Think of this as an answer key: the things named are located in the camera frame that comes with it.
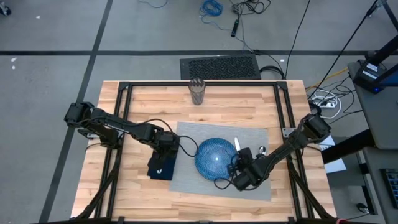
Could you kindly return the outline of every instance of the blue mesh bowl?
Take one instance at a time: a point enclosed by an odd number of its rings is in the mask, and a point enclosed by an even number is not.
[[[227,165],[235,154],[236,149],[229,141],[221,138],[207,139],[198,148],[195,165],[199,173],[208,180],[227,179]]]

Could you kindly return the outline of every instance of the gray mat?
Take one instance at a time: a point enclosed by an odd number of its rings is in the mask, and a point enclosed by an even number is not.
[[[258,154],[260,146],[268,148],[268,133],[265,129],[178,122],[177,134],[190,136],[198,145],[209,138],[223,138],[234,145],[234,138],[238,137],[241,148],[249,147],[253,156]],[[195,153],[195,145],[191,140],[181,138],[181,145],[188,153]],[[217,184],[224,187],[227,181],[217,181]],[[225,190],[217,189],[213,181],[207,180],[199,174],[194,158],[188,157],[181,149],[178,150],[175,161],[170,191],[250,200],[271,200],[270,180],[264,181],[260,187],[252,191],[239,192],[232,185]]]

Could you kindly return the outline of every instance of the wooden table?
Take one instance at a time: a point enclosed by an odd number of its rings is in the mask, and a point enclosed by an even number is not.
[[[310,112],[303,81],[288,80],[287,84],[295,122],[298,124]],[[118,81],[103,83],[99,108],[113,113],[118,85]],[[286,124],[289,125],[282,92],[280,97]],[[174,130],[178,121],[266,128],[269,133],[269,150],[273,151],[282,144],[274,91],[268,86],[208,86],[204,102],[200,106],[193,105],[185,86],[135,86],[128,120],[142,122],[152,118],[165,120]],[[165,128],[162,123],[154,124]],[[90,141],[89,144],[96,142],[98,140]],[[72,216],[82,212],[97,192],[105,152],[105,148],[101,146],[93,146],[87,150]],[[170,182],[150,180],[146,176],[151,154],[152,149],[148,146],[139,144],[130,136],[125,138],[113,219],[125,216],[126,220],[284,221],[289,216],[295,216],[285,160],[278,163],[271,172],[272,200],[265,202],[171,192]],[[307,148],[303,161],[310,190],[324,208],[335,216],[320,152]],[[306,217],[300,190],[299,195],[302,212]],[[108,194],[104,196],[102,217],[105,216],[107,204]]]

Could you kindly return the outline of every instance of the metal cup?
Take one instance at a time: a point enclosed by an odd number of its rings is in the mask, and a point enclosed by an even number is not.
[[[189,81],[188,88],[191,93],[192,103],[194,105],[201,105],[205,97],[205,81],[201,78],[193,78]]]

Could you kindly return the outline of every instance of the white sticker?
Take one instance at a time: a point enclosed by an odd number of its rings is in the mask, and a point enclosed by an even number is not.
[[[367,71],[362,71],[362,73],[364,73],[365,75],[367,75],[367,76],[369,76],[369,77],[371,77],[371,78],[373,78],[373,79],[377,79],[377,77],[375,77],[374,75],[370,74],[370,73],[367,72]]]
[[[377,66],[374,66],[374,65],[369,63],[369,64],[366,65],[366,67],[371,69],[371,70],[373,70],[373,71],[375,71],[375,72],[377,72]]]

